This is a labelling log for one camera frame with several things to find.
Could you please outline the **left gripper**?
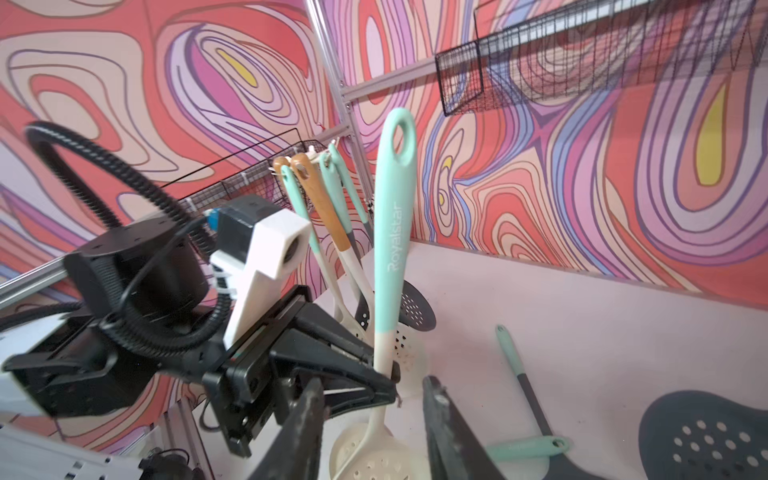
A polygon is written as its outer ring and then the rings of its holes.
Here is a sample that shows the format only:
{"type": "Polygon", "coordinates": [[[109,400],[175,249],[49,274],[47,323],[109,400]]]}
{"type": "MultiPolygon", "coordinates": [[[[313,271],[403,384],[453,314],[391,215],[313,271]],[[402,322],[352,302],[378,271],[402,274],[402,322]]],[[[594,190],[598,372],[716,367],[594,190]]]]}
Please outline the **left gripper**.
{"type": "Polygon", "coordinates": [[[229,452],[248,458],[269,418],[284,422],[312,379],[332,418],[394,403],[396,383],[374,370],[373,353],[355,321],[337,321],[296,285],[206,368],[201,384],[229,452]]]}

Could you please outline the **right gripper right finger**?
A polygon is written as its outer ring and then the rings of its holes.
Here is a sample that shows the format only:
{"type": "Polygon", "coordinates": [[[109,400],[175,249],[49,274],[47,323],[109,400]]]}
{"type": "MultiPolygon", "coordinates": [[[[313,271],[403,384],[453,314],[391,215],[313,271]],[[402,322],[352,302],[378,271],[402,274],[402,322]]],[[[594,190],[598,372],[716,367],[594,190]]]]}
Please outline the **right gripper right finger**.
{"type": "Polygon", "coordinates": [[[431,478],[504,480],[439,379],[426,376],[422,386],[431,478]]]}

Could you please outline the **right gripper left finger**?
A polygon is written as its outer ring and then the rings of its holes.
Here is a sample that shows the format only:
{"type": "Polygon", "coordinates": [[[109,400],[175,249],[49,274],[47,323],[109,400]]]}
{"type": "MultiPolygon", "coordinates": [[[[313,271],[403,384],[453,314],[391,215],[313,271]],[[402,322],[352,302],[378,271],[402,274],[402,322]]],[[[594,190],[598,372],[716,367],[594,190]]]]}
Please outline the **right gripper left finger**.
{"type": "Polygon", "coordinates": [[[325,420],[322,383],[312,379],[249,479],[317,479],[325,420]]]}

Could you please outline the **cream skimmer wooden handle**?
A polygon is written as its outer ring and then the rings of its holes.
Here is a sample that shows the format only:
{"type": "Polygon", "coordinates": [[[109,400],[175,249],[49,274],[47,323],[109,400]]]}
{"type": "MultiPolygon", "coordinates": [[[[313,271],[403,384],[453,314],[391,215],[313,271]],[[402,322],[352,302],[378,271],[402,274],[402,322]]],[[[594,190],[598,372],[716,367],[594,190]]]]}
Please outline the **cream skimmer wooden handle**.
{"type": "MultiPolygon", "coordinates": [[[[360,258],[355,253],[351,229],[339,216],[336,202],[331,196],[335,188],[326,171],[317,167],[307,154],[294,155],[290,163],[294,175],[315,205],[315,210],[332,237],[350,285],[357,294],[355,320],[365,330],[368,343],[374,345],[374,291],[364,273],[360,258]]],[[[428,357],[416,331],[399,323],[395,330],[393,351],[394,360],[400,368],[398,393],[404,399],[414,398],[422,392],[418,381],[428,373],[428,357]]]]}

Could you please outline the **grey skimmer mint handle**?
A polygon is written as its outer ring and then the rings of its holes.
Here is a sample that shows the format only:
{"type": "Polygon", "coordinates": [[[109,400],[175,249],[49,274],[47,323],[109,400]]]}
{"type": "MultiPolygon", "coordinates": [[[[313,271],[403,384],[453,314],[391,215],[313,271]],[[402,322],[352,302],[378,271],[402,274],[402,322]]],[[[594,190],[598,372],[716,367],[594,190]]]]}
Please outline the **grey skimmer mint handle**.
{"type": "Polygon", "coordinates": [[[431,331],[436,317],[426,298],[405,280],[405,269],[410,244],[415,196],[415,145],[409,144],[402,152],[387,144],[380,149],[382,178],[376,187],[376,222],[372,223],[362,208],[356,189],[340,153],[335,145],[327,149],[327,156],[318,164],[329,175],[334,186],[331,192],[339,216],[351,229],[347,198],[355,203],[361,221],[373,241],[374,254],[374,332],[395,333],[399,323],[416,331],[431,331]]]}

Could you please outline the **grey slotted spoon mint handle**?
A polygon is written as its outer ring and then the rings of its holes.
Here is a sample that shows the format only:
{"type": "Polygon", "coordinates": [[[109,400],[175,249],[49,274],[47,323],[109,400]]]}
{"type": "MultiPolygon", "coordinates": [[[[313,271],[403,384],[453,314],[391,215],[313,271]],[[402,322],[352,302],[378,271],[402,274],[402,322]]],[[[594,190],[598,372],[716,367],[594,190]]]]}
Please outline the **grey slotted spoon mint handle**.
{"type": "Polygon", "coordinates": [[[639,426],[649,479],[765,479],[767,411],[703,391],[656,399],[639,426]]]}

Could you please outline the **cream skimmer mint handle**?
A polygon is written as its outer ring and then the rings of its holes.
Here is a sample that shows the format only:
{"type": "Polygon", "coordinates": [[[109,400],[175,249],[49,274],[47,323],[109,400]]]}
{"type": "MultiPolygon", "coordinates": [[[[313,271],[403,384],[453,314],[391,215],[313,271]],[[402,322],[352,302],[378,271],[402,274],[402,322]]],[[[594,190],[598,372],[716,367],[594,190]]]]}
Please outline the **cream skimmer mint handle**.
{"type": "MultiPolygon", "coordinates": [[[[293,171],[291,170],[290,167],[284,167],[283,175],[284,175],[284,178],[283,178],[283,181],[281,181],[281,183],[287,193],[288,199],[290,201],[290,204],[293,210],[296,212],[297,215],[301,216],[302,218],[307,220],[309,223],[311,223],[310,215],[304,200],[304,195],[301,192],[298,180],[293,174],[293,171]]],[[[366,338],[365,330],[353,318],[353,316],[351,315],[351,313],[349,312],[349,310],[347,309],[343,301],[342,294],[338,286],[337,277],[334,273],[330,271],[330,267],[326,261],[325,255],[322,252],[318,237],[315,233],[313,226],[310,227],[309,247],[320,268],[322,277],[325,280],[327,287],[331,291],[331,294],[333,296],[333,299],[334,299],[333,317],[343,327],[349,330],[357,339],[366,341],[367,338],[366,338]]]]}
{"type": "MultiPolygon", "coordinates": [[[[386,117],[378,146],[374,195],[374,359],[376,372],[389,378],[395,358],[405,266],[416,189],[417,134],[409,110],[386,117]]],[[[344,430],[335,442],[351,453],[335,479],[428,479],[429,461],[388,434],[384,406],[371,410],[363,435],[344,430]]]]}

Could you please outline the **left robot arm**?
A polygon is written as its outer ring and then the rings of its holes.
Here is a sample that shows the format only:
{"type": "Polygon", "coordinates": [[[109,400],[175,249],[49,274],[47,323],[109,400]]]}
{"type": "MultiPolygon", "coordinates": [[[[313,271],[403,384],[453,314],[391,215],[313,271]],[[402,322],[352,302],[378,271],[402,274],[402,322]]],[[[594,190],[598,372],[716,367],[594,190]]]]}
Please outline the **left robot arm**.
{"type": "Polygon", "coordinates": [[[2,370],[52,418],[132,406],[157,374],[199,385],[233,455],[299,404],[321,418],[394,403],[400,370],[377,372],[373,348],[284,279],[311,223],[249,194],[214,224],[94,141],[48,121],[24,130],[33,152],[104,224],[64,257],[78,302],[6,317],[63,323],[2,370]]]}

